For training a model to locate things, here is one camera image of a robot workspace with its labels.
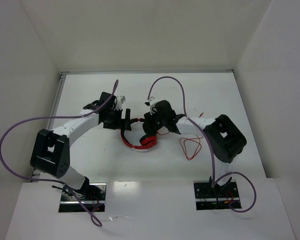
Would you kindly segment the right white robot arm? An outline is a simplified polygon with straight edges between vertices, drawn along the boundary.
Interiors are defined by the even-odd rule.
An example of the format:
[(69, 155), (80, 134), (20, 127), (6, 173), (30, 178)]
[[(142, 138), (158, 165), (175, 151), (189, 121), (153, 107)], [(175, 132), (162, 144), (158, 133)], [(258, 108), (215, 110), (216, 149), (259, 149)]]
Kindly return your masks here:
[(149, 112), (144, 114), (142, 127), (145, 136), (140, 140), (155, 136), (163, 127), (178, 135), (202, 135), (212, 158), (209, 191), (214, 197), (221, 197), (227, 191), (231, 177), (222, 170), (222, 175), (216, 178), (216, 160), (223, 165), (231, 164), (242, 153), (247, 144), (247, 139), (242, 132), (225, 114), (216, 118), (190, 118), (185, 113), (176, 114), (167, 100), (157, 101), (151, 97), (145, 104), (149, 107)]

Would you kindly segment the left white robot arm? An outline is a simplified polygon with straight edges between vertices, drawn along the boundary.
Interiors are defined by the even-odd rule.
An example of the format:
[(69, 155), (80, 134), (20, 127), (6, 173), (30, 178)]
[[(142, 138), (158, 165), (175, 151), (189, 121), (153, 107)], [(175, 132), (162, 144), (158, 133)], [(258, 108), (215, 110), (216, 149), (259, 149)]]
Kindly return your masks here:
[(103, 125), (110, 130), (130, 130), (130, 110), (122, 118), (125, 96), (102, 92), (98, 100), (83, 107), (80, 114), (52, 130), (37, 133), (30, 165), (60, 181), (63, 190), (84, 200), (97, 193), (90, 180), (71, 166), (72, 144), (89, 130)]

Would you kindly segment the red black headphones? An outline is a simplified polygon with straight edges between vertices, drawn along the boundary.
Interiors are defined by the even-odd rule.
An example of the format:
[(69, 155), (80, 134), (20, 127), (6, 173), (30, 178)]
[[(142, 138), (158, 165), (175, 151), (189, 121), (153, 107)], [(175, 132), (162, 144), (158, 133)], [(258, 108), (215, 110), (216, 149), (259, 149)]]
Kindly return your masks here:
[(131, 144), (125, 136), (125, 131), (126, 131), (125, 129), (120, 130), (120, 137), (122, 142), (131, 149), (148, 150), (153, 148), (157, 144), (157, 134), (158, 134), (157, 131), (152, 133), (146, 133), (144, 136), (142, 136), (139, 140), (140, 145)]

